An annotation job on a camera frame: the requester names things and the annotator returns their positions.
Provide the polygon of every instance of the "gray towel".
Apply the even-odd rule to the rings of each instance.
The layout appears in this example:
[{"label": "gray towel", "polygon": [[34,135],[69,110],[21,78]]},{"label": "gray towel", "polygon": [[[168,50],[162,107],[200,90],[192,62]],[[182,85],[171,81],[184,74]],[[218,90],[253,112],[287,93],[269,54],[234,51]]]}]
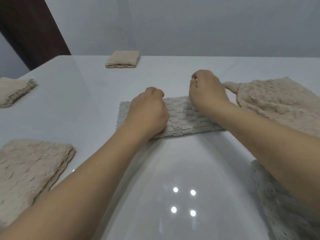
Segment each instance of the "gray towel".
[{"label": "gray towel", "polygon": [[106,61],[106,68],[135,68],[140,59],[139,51],[115,51]]},{"label": "gray towel", "polygon": [[[221,130],[221,126],[199,113],[188,96],[163,99],[169,111],[169,120],[166,128],[154,138],[166,136],[182,136],[200,132]],[[127,117],[130,102],[121,102],[117,128],[122,125]]]},{"label": "gray towel", "polygon": [[0,229],[49,191],[75,153],[71,144],[33,139],[0,149]]},{"label": "gray towel", "polygon": [[0,108],[11,107],[15,101],[38,84],[35,80],[0,78]]},{"label": "gray towel", "polygon": [[[226,82],[239,106],[320,137],[320,97],[289,77]],[[252,162],[258,195],[277,240],[320,239],[320,222],[257,161]]]}]

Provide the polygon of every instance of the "hand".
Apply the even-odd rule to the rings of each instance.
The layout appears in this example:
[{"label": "hand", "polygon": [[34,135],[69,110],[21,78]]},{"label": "hand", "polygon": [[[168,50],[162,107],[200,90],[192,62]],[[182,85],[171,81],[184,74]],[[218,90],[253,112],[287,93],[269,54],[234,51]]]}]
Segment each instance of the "hand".
[{"label": "hand", "polygon": [[199,70],[192,75],[189,97],[193,106],[208,117],[215,107],[230,103],[224,86],[209,70]]},{"label": "hand", "polygon": [[161,132],[169,119],[168,109],[162,99],[164,95],[162,90],[153,87],[140,93],[131,101],[125,124],[138,129],[146,139]]}]

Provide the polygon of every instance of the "person's left arm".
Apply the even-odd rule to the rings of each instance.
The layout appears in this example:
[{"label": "person's left arm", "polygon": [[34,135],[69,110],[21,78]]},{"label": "person's left arm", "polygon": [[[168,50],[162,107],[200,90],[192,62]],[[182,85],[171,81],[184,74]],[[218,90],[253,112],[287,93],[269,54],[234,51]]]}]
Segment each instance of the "person's left arm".
[{"label": "person's left arm", "polygon": [[114,135],[1,235],[1,240],[90,239],[135,153],[166,125],[163,92],[147,88],[131,102]]}]

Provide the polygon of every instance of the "person's left hand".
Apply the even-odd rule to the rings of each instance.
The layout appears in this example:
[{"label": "person's left hand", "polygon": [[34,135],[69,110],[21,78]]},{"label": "person's left hand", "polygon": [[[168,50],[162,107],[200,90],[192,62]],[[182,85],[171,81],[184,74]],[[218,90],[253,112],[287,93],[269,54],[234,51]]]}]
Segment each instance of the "person's left hand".
[{"label": "person's left hand", "polygon": [[162,90],[150,87],[135,97],[130,104],[125,124],[138,129],[147,139],[161,132],[166,126],[169,113],[163,101]]}]

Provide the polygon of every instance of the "unfolded beige towel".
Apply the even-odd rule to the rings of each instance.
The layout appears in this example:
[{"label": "unfolded beige towel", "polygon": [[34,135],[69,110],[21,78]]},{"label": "unfolded beige towel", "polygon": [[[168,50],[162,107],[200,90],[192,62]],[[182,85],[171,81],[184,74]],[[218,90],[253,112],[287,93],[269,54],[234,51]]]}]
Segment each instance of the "unfolded beige towel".
[{"label": "unfolded beige towel", "polygon": [[0,149],[0,230],[49,191],[75,153],[71,144],[33,139]]},{"label": "unfolded beige towel", "polygon": [[38,84],[35,80],[0,78],[0,108],[11,107],[15,101]]},{"label": "unfolded beige towel", "polygon": [[135,68],[140,59],[139,51],[115,51],[106,61],[106,68]]},{"label": "unfolded beige towel", "polygon": [[[226,82],[239,106],[320,137],[320,97],[289,77]],[[320,221],[257,161],[252,162],[261,205],[277,240],[320,239]]]}]

